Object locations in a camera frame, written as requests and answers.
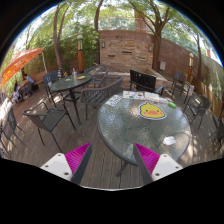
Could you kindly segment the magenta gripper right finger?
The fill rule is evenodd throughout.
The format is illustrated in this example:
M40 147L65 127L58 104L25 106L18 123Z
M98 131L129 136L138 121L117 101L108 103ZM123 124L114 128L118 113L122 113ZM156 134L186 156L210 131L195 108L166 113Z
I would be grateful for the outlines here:
M135 143L133 154L145 185L182 169L168 154L157 154L153 150Z

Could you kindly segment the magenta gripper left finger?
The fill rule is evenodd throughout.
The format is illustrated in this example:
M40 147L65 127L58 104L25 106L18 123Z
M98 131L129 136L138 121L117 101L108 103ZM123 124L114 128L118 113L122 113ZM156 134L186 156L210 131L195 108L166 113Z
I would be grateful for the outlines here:
M55 154L41 166L41 169L79 185L91 153L92 145L87 143L66 154Z

